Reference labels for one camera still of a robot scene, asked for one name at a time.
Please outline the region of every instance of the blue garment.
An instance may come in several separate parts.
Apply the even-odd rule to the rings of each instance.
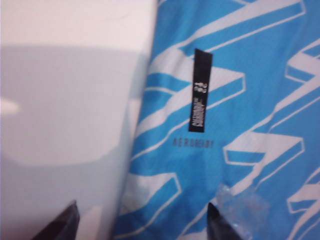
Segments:
[[[189,132],[195,48],[213,53]],[[205,240],[220,183],[270,205],[254,240],[320,236],[320,1],[161,0],[115,239]]]

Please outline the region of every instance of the blue and white patterned fabric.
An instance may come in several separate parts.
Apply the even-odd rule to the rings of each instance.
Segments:
[[[195,48],[213,53],[205,132],[189,132]],[[320,1],[160,0],[114,231],[206,240],[220,183],[270,204],[267,235],[320,239]]]

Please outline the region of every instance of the clothing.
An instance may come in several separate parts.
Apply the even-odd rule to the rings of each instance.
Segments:
[[[269,203],[254,240],[320,236],[320,1],[161,0],[115,239],[205,240],[220,183]],[[188,129],[195,49],[213,54]]]

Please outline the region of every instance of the white stripe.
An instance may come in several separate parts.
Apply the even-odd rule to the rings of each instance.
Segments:
[[[138,228],[137,230],[135,231],[132,231],[132,232],[128,232],[128,233],[124,233],[124,234],[119,234],[119,235],[116,235],[114,238],[115,239],[123,239],[123,238],[127,238],[127,237],[130,237],[130,236],[133,236],[133,235],[137,235],[141,232],[143,232],[148,226],[150,226],[153,221],[157,218],[157,216],[162,212],[163,209],[165,209],[170,203],[173,202],[173,200],[182,193],[182,189],[181,189],[181,185],[179,183],[179,180],[177,178],[177,175],[174,174],[174,181],[176,183],[176,187],[178,188],[178,191],[172,196],[170,197],[170,199],[165,203],[163,204],[155,213],[154,215],[152,216],[152,218],[148,221],[147,224],[145,224],[144,226]]]
[[[289,118],[293,117],[294,115],[298,114],[299,112],[301,112],[303,109],[306,109],[307,107],[309,107],[310,105],[314,104],[316,101],[320,100],[320,96],[317,97],[316,99],[312,100],[311,102],[309,102],[308,104],[304,105],[303,107],[299,108],[298,110],[294,111],[293,113],[291,113],[290,115],[286,116],[284,119],[278,121],[277,123],[275,123],[274,125],[271,126],[270,130],[275,128],[276,126],[282,124],[283,122],[287,121]]]
[[[171,89],[169,88],[166,88],[166,87],[160,87],[160,86],[149,86],[149,87],[146,87],[144,89],[144,91],[159,91],[159,92],[164,92],[164,93],[167,93],[167,94],[171,94],[171,95],[174,95],[176,93],[176,91],[172,91]]]
[[[298,240],[302,240],[302,239],[305,237],[305,235],[306,235],[311,229],[313,229],[315,226],[318,225],[318,223],[320,223],[320,218],[319,218],[314,224],[310,225],[310,226],[303,232],[303,234],[298,238]]]
[[[247,5],[249,4],[248,2],[246,1],[243,1],[243,0],[233,0],[234,2],[238,3],[238,4],[241,4],[241,5]]]
[[[184,120],[183,122],[179,123],[178,125],[174,126],[173,128],[170,129],[170,131],[166,134],[166,136],[159,142],[157,142],[155,145],[152,145],[148,148],[146,148],[145,150],[142,150],[140,151],[139,153],[137,153],[136,155],[134,155],[132,158],[131,158],[131,161],[135,160],[136,158],[146,154],[146,153],[149,153],[155,149],[157,149],[158,147],[160,147],[165,141],[167,141],[167,139],[170,137],[170,135],[177,129],[181,128],[183,125],[187,124],[189,122],[189,118]]]

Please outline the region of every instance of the black label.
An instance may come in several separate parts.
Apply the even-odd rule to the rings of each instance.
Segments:
[[[205,132],[212,58],[213,55],[211,53],[195,49],[189,132]]]

